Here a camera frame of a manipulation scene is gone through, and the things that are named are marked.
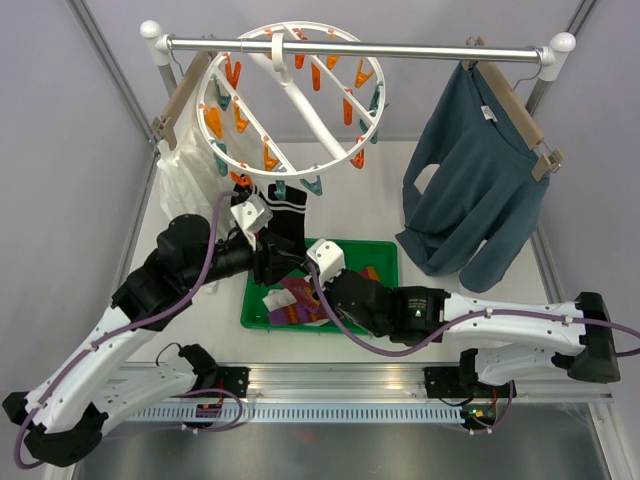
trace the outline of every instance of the green tray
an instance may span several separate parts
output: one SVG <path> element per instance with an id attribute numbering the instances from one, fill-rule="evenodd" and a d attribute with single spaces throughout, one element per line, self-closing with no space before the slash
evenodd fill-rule
<path id="1" fill-rule="evenodd" d="M 315 239 L 307 238 L 307 247 L 315 243 Z M 380 281 L 387 287 L 398 286 L 398 248 L 393 242 L 372 242 L 365 240 L 332 240 L 344 251 L 347 268 L 360 272 L 366 267 L 373 267 Z M 302 272 L 294 272 L 291 275 L 304 276 Z M 293 330 L 309 333 L 340 333 L 333 322 L 327 322 L 319 327 L 308 325 L 282 325 L 276 326 L 269 323 L 267 307 L 262 299 L 267 296 L 269 290 L 282 289 L 278 284 L 272 287 L 260 287 L 249 278 L 244 292 L 244 304 L 240 323 L 245 328 L 262 328 L 266 330 Z M 369 335 L 368 332 L 345 321 L 345 325 L 354 333 Z"/>

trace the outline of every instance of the gray wall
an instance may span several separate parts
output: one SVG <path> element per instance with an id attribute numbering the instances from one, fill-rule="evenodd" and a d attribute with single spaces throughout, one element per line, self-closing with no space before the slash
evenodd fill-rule
<path id="1" fill-rule="evenodd" d="M 210 33 L 219 38 L 237 36 L 260 26 L 286 20 L 333 24 L 363 41 L 423 44 L 464 44 L 469 36 L 483 35 L 493 45 L 543 45 L 565 28 L 578 0 L 87 0 L 119 59 L 123 71 L 149 116 L 157 115 L 166 99 L 164 87 L 139 35 L 140 23 L 153 19 L 166 32 L 187 37 Z M 188 64 L 189 53 L 178 52 Z M 342 58 L 334 72 L 345 85 L 353 82 L 358 59 Z M 380 138 L 416 138 L 431 115 L 455 66 L 454 62 L 380 59 L 391 102 L 380 128 Z M 515 80 L 529 77 L 533 65 L 508 65 Z M 356 125 L 345 127 L 342 100 L 328 86 L 311 90 L 308 62 L 295 70 L 296 81 L 308 94 L 321 118 L 341 138 L 355 141 Z M 532 82 L 518 92 L 526 95 Z M 373 82 L 355 95 L 369 104 Z M 256 117 L 276 139 L 302 140 L 311 132 L 300 122 L 282 89 L 247 57 L 239 91 Z"/>
<path id="2" fill-rule="evenodd" d="M 112 291 L 150 151 L 62 0 L 0 16 L 0 397 L 42 382 Z M 0 415 L 0 477 L 17 428 Z"/>
<path id="3" fill-rule="evenodd" d="M 613 321 L 640 329 L 640 97 L 636 0 L 603 0 L 536 115 L 568 160 L 554 175 L 543 223 L 570 295 L 604 295 Z M 618 336 L 620 348 L 637 341 Z M 640 453 L 640 362 L 620 361 L 615 401 Z"/>

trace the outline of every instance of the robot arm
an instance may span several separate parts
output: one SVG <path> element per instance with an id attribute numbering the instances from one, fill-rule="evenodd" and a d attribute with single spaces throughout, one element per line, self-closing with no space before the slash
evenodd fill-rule
<path id="1" fill-rule="evenodd" d="M 216 243 L 204 283 L 245 271 L 258 284 L 277 283 L 304 260 L 304 214 L 293 214 L 294 223 L 301 227 L 297 239 L 278 228 L 278 218 L 275 227 L 267 227 L 274 215 L 263 197 L 242 192 L 234 200 L 231 210 L 238 227 L 226 240 Z M 291 221 L 292 214 L 286 215 Z M 89 454 L 109 431 L 134 413 L 165 398 L 215 386 L 218 366 L 199 345 L 185 346 L 178 356 L 139 378 L 106 386 L 133 352 L 191 302 L 159 321 L 96 346 L 105 334 L 165 312 L 188 294 L 202 272 L 210 231 L 207 220 L 198 215 L 172 220 L 158 236 L 157 248 L 129 274 L 113 295 L 112 305 L 69 359 L 38 388 L 14 392 L 5 399 L 3 408 L 13 423 L 23 425 L 33 415 L 24 443 L 34 458 L 68 466 Z M 73 368 L 40 405 L 39 399 L 72 362 Z"/>
<path id="2" fill-rule="evenodd" d="M 596 293 L 582 293 L 575 302 L 520 305 L 427 287 L 391 289 L 347 270 L 342 252 L 333 242 L 319 240 L 308 256 L 317 265 L 332 310 L 376 337 L 413 346 L 456 318 L 483 314 L 454 322 L 434 340 L 442 342 L 444 337 L 507 344 L 462 352 L 458 381 L 466 382 L 470 389 L 473 384 L 498 386 L 558 369 L 586 382 L 620 380 L 611 330 L 573 322 L 580 318 L 610 321 L 602 297 Z M 565 321 L 541 318 L 548 314 Z"/>
<path id="3" fill-rule="evenodd" d="M 291 189 L 293 196 L 296 192 L 302 193 Z M 599 295 L 582 294 L 577 303 L 530 306 L 486 302 L 426 287 L 390 289 L 347 270 L 342 250 L 333 242 L 319 240 L 306 250 L 305 258 L 304 213 L 300 208 L 283 208 L 282 202 L 271 208 L 269 199 L 273 193 L 270 188 L 266 198 L 247 193 L 232 201 L 237 228 L 226 240 L 216 243 L 205 283 L 249 271 L 256 283 L 273 285 L 310 259 L 317 265 L 320 285 L 326 289 L 332 309 L 377 337 L 388 336 L 392 342 L 416 345 L 450 322 L 447 337 L 508 343 L 497 349 L 462 353 L 454 383 L 467 391 L 558 368 L 584 381 L 619 379 L 608 329 L 535 317 L 536 313 L 551 310 L 568 319 L 588 314 L 589 318 L 608 320 Z M 304 204 L 305 200 L 306 196 L 298 202 Z M 132 414 L 167 397 L 215 385 L 218 366 L 200 346 L 191 345 L 139 378 L 107 386 L 130 355 L 162 331 L 190 302 L 160 321 L 94 346 L 105 334 L 165 312 L 184 298 L 201 274 L 209 236 L 209 224 L 204 218 L 175 218 L 158 236 L 158 248 L 127 277 L 113 295 L 112 306 L 70 359 L 35 390 L 14 392 L 5 399 L 3 407 L 14 423 L 23 426 L 31 415 L 24 442 L 34 458 L 68 466 L 88 455 L 104 435 Z M 491 314 L 499 309 L 519 314 Z M 531 312 L 531 317 L 523 316 L 523 311 Z M 469 312 L 485 314 L 473 321 L 452 322 Z M 442 336 L 435 341 L 442 341 Z M 39 405 L 39 399 L 57 381 L 59 373 L 86 350 L 87 354 L 64 376 L 46 404 Z"/>

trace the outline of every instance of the white hanger hook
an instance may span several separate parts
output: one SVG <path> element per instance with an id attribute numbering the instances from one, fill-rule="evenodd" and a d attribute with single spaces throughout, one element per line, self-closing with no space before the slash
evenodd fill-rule
<path id="1" fill-rule="evenodd" d="M 284 33 L 275 32 L 271 36 L 271 61 L 273 68 L 280 74 L 282 85 L 288 85 L 293 81 L 293 77 L 287 70 L 287 64 L 284 62 Z"/>

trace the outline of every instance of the orange clothespin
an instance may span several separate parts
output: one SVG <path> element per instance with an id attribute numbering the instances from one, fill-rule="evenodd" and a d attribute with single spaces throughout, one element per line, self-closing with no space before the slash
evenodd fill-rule
<path id="1" fill-rule="evenodd" d="M 269 35 L 269 39 L 273 38 L 273 30 L 271 30 L 270 28 L 265 28 L 264 32 Z M 269 60 L 271 60 L 271 54 L 270 53 L 265 53 L 265 55 L 267 56 L 267 58 Z"/>
<path id="2" fill-rule="evenodd" d="M 319 92 L 322 86 L 322 78 L 320 77 L 320 69 L 316 67 L 315 63 L 311 64 L 311 81 L 313 82 L 313 89 Z"/>
<path id="3" fill-rule="evenodd" d="M 270 172 L 271 170 L 276 168 L 276 165 L 278 165 L 279 160 L 277 158 L 273 158 L 269 156 L 269 146 L 267 145 L 268 141 L 269 139 L 267 137 L 264 137 L 262 139 L 262 148 L 264 151 L 264 169 L 267 172 Z"/>
<path id="4" fill-rule="evenodd" d="M 347 92 L 353 93 L 353 90 L 347 88 Z M 346 98 L 342 100 L 342 110 L 344 111 L 344 124 L 351 125 L 351 122 L 353 122 L 353 105 Z"/>
<path id="5" fill-rule="evenodd" d="M 241 187 L 250 187 L 251 185 L 253 185 L 251 177 L 245 173 L 241 173 L 240 175 L 238 175 L 236 172 L 231 172 L 229 175 L 231 177 L 231 180 L 236 182 Z"/>
<path id="6" fill-rule="evenodd" d="M 371 70 L 369 73 L 364 73 L 362 71 L 362 67 L 364 67 L 364 58 L 360 59 L 360 64 L 358 65 L 358 72 L 356 73 L 356 88 L 360 88 L 364 85 L 367 80 L 371 78 L 371 75 L 375 73 L 375 70 Z"/>
<path id="7" fill-rule="evenodd" d="M 300 40 L 309 40 L 307 37 L 302 35 L 301 28 L 294 28 L 293 31 L 296 32 L 296 35 L 298 35 L 298 38 Z M 300 70 L 303 66 L 304 66 L 304 55 L 302 55 L 301 53 L 298 53 L 296 54 L 296 68 Z"/>
<path id="8" fill-rule="evenodd" d="M 329 38 L 331 39 L 331 41 L 333 41 L 333 38 L 336 36 L 336 32 L 333 28 L 329 29 Z M 329 70 L 332 70 L 333 67 L 336 66 L 336 63 L 338 63 L 338 60 L 340 59 L 339 55 L 327 55 L 327 67 L 329 68 Z"/>
<path id="9" fill-rule="evenodd" d="M 200 104 L 200 108 L 204 110 L 204 123 L 214 133 L 218 140 L 222 140 L 222 122 L 220 122 L 220 112 L 216 107 L 207 107 Z"/>
<path id="10" fill-rule="evenodd" d="M 364 137 L 358 137 L 358 142 L 364 140 Z M 356 153 L 356 156 L 351 159 L 351 165 L 360 170 L 364 167 L 364 148 Z"/>
<path id="11" fill-rule="evenodd" d="M 242 71 L 242 64 L 240 62 L 236 62 L 233 69 L 231 68 L 231 54 L 225 53 L 224 56 L 227 58 L 227 63 L 224 66 L 224 71 L 227 76 L 227 80 L 231 84 L 233 88 L 238 86 L 238 81 L 240 80 L 240 72 Z"/>
<path id="12" fill-rule="evenodd" d="M 240 106 L 238 105 L 238 97 L 233 97 L 233 115 L 236 118 L 236 129 L 239 133 L 244 132 L 249 125 L 249 120 L 242 118 L 240 113 Z"/>

